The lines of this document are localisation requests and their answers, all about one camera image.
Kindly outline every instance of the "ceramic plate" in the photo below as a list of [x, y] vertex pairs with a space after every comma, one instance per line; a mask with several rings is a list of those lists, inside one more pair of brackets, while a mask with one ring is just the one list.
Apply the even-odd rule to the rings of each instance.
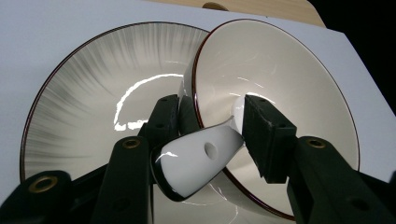
[[[258, 95], [297, 127], [297, 136], [328, 140], [352, 168], [359, 168], [358, 136], [341, 91], [318, 58], [280, 28], [253, 20], [222, 24], [199, 49], [192, 79], [202, 127], [230, 117], [239, 96]], [[257, 205], [292, 216], [287, 185], [266, 184], [247, 149], [241, 149], [227, 169], [235, 185]], [[222, 182], [215, 178], [212, 184], [226, 192], [230, 185]], [[242, 200], [240, 195], [226, 196]]]
[[[108, 162], [114, 144], [137, 135], [157, 100], [177, 94], [188, 63], [207, 35], [187, 25], [148, 22], [84, 43], [50, 74], [22, 138], [21, 179], [64, 170], [73, 179]], [[183, 203], [155, 186], [156, 223], [265, 223], [210, 185]]]

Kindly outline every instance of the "white plate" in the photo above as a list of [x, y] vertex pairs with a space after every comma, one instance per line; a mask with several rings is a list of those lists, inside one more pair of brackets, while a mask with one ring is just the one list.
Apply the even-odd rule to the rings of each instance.
[[[237, 97], [259, 95], [297, 127], [297, 136], [328, 140], [352, 168], [359, 168], [358, 136], [343, 94], [318, 58], [280, 28], [254, 20], [222, 24], [199, 49], [192, 80], [202, 127], [230, 117]], [[231, 180], [252, 201], [292, 216], [287, 185], [266, 184], [245, 148], [227, 168]], [[226, 192], [228, 185], [221, 182], [215, 178], [212, 184]]]
[[[157, 100], [177, 93], [206, 34], [177, 23], [138, 23], [73, 51], [50, 74], [29, 113], [21, 178], [64, 170], [75, 179], [106, 164], [114, 144], [138, 133]], [[210, 185], [183, 203], [154, 189], [156, 223], [273, 221], [227, 202]]]

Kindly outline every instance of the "white ceramic cup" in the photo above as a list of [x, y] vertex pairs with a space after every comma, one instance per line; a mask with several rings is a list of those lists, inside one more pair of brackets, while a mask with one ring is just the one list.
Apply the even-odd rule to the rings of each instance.
[[[229, 21], [206, 37], [180, 86], [180, 132], [223, 122], [246, 94], [270, 101], [297, 126], [298, 137], [328, 140], [359, 168], [353, 119], [332, 75], [295, 37], [263, 21]], [[260, 178], [246, 148], [209, 185], [249, 211], [293, 219], [287, 184]]]

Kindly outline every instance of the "wooden table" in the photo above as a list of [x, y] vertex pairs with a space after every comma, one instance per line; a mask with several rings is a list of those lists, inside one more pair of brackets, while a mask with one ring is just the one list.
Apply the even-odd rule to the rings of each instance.
[[[189, 7], [202, 7], [208, 0], [150, 0]], [[315, 8], [307, 0], [213, 0], [232, 12], [301, 21], [325, 27]]]

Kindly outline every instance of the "hole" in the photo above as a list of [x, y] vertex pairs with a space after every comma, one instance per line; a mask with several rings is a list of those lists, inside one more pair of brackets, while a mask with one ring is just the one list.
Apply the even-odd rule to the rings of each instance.
[[306, 143], [311, 147], [316, 147], [316, 148], [326, 147], [326, 144], [324, 144], [324, 142], [322, 142], [318, 139], [315, 139], [315, 138], [310, 138], [310, 139], [306, 140]]
[[57, 183], [58, 177], [54, 175], [43, 175], [29, 186], [29, 191], [32, 193], [41, 193], [52, 189]]
[[140, 145], [140, 141], [137, 139], [126, 140], [122, 143], [122, 146], [125, 148], [134, 148]]
[[117, 212], [121, 212], [129, 207], [131, 202], [127, 198], [120, 198], [113, 202], [112, 208]]
[[218, 149], [211, 143], [205, 143], [204, 145], [205, 153], [210, 160], [215, 160], [218, 156]]
[[352, 204], [352, 206], [354, 206], [355, 208], [361, 210], [361, 211], [368, 211], [370, 210], [370, 206], [369, 204], [364, 201], [361, 198], [357, 198], [357, 197], [349, 197], [346, 199], [347, 202], [349, 202], [350, 204]]

